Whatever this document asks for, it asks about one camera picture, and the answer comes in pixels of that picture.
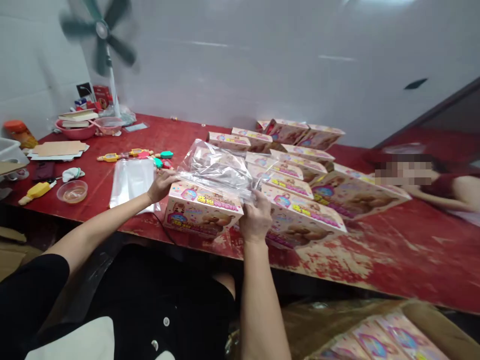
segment toy box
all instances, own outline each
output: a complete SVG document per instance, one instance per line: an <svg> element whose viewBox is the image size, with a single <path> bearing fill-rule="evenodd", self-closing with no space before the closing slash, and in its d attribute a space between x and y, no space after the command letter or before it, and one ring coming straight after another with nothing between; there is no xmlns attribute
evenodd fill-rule
<svg viewBox="0 0 480 360"><path fill-rule="evenodd" d="M375 178L337 163L310 186L316 202L335 209L344 219L360 219L412 199L399 187L377 185Z"/></svg>
<svg viewBox="0 0 480 360"><path fill-rule="evenodd" d="M248 138L250 141L250 149L248 151L254 153L268 153L270 145L272 145L272 137L259 132L243 130L238 127L234 127L231 130L232 135L240 135Z"/></svg>
<svg viewBox="0 0 480 360"><path fill-rule="evenodd" d="M298 156L300 158L313 161L314 163L320 163L322 165L326 165L335 160L335 158L332 155L330 155L325 151L310 149L307 147L278 144L275 150L280 151L282 153L287 153L293 156Z"/></svg>
<svg viewBox="0 0 480 360"><path fill-rule="evenodd" d="M290 155L285 152L270 149L271 155L281 162L300 168L303 174L303 181L310 183L313 179L327 175L328 171L319 162L313 162L302 157Z"/></svg>
<svg viewBox="0 0 480 360"><path fill-rule="evenodd" d="M295 145L317 150L328 150L345 133L337 128L309 124L310 130Z"/></svg>
<svg viewBox="0 0 480 360"><path fill-rule="evenodd" d="M258 120L255 124L255 131L257 133L265 134L265 131L267 131L271 121L272 120Z"/></svg>
<svg viewBox="0 0 480 360"><path fill-rule="evenodd" d="M237 151L248 151L250 146L252 146L249 139L246 137L211 131L208 132L208 139L206 142L222 149Z"/></svg>
<svg viewBox="0 0 480 360"><path fill-rule="evenodd" d="M448 358L400 311L377 317L380 327L411 360L448 360Z"/></svg>
<svg viewBox="0 0 480 360"><path fill-rule="evenodd" d="M371 360L357 339L342 334L335 338L335 344L329 350L322 351L321 359Z"/></svg>
<svg viewBox="0 0 480 360"><path fill-rule="evenodd" d="M277 172L298 180L304 179L302 170L298 166L293 166L287 163L279 162L276 158L256 154L253 152L247 152L245 161L247 163L258 165L259 167L270 169L274 172Z"/></svg>
<svg viewBox="0 0 480 360"><path fill-rule="evenodd" d="M373 360L409 360L402 349L372 320L365 321L352 333Z"/></svg>
<svg viewBox="0 0 480 360"><path fill-rule="evenodd" d="M171 185L163 225L216 238L231 228L243 214L238 197L213 192L183 180Z"/></svg>
<svg viewBox="0 0 480 360"><path fill-rule="evenodd" d="M308 130L309 126L302 122L272 119L265 134L270 135L274 142L293 145Z"/></svg>
<svg viewBox="0 0 480 360"><path fill-rule="evenodd" d="M347 234L334 210L268 184L261 191L272 204L273 225L266 236L272 245L294 249Z"/></svg>
<svg viewBox="0 0 480 360"><path fill-rule="evenodd" d="M251 163L248 163L246 168L254 179L263 180L273 187L288 191L302 198L311 201L314 199L312 189L310 189L310 186L305 181L297 180L275 171L268 171L264 167L256 166Z"/></svg>

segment red table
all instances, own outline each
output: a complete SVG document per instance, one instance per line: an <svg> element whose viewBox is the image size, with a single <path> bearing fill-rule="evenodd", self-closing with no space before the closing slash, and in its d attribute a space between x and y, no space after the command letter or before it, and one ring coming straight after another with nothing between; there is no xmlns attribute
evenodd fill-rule
<svg viewBox="0 0 480 360"><path fill-rule="evenodd" d="M94 137L85 142L89 150L73 162L60 163L56 175L70 167L80 167L88 183L87 198L68 205L57 199L58 185L26 208L40 213L84 222L107 210L115 163L96 161L97 156L120 153L133 148L172 151L176 167L195 138L206 139L208 131L230 129L138 115L139 122L150 127L120 137ZM66 140L51 134L44 141ZM363 172L371 167L362 160L366 149L334 145L329 151L340 164ZM28 170L34 170L34 164ZM32 186L31 177L13 185L13 193L3 202L18 206L17 201ZM157 213L163 219L163 212ZM480 313L480 228L447 215L430 205L412 200L384 213L347 224L349 235L326 241L298 252L270 249L270 264L311 277L348 284L364 289L419 298L437 305ZM120 231L170 242L158 220L151 213L130 219ZM242 240L232 230L214 241L169 230L182 247L229 258L241 259Z"/></svg>

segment orange container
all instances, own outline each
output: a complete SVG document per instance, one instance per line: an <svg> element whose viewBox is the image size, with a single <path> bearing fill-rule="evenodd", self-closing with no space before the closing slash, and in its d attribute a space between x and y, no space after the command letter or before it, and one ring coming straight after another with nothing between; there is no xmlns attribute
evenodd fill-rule
<svg viewBox="0 0 480 360"><path fill-rule="evenodd" d="M20 142L21 148L33 149L39 144L23 121L6 121L3 123L3 127L10 132L12 138Z"/></svg>

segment hand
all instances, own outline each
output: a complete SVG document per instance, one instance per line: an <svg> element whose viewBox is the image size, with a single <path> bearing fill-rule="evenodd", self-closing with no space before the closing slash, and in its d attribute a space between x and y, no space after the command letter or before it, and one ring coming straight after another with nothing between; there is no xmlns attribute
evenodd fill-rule
<svg viewBox="0 0 480 360"><path fill-rule="evenodd" d="M270 210L272 204L258 190L253 190L256 195L257 205L245 204L243 207L244 215L240 218L240 232L243 241L248 243L265 243L267 232L272 226L272 216Z"/></svg>
<svg viewBox="0 0 480 360"><path fill-rule="evenodd" d="M158 203L166 197L169 194L170 185L177 181L180 181L180 179L177 178L176 171L168 169L158 171L155 180L147 191L151 203Z"/></svg>

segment fan stand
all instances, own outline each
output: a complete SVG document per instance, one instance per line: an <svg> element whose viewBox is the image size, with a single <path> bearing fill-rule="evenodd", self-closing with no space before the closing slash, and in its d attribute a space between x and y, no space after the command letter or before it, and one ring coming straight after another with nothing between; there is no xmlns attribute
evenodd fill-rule
<svg viewBox="0 0 480 360"><path fill-rule="evenodd" d="M114 68L112 66L112 58L110 57L110 49L108 45L106 45L105 47L106 47L106 65L110 71L110 89L111 89L111 97L113 99L113 111L115 113L115 117L121 119L122 116L120 115L119 98L117 96L117 88L115 87Z"/></svg>

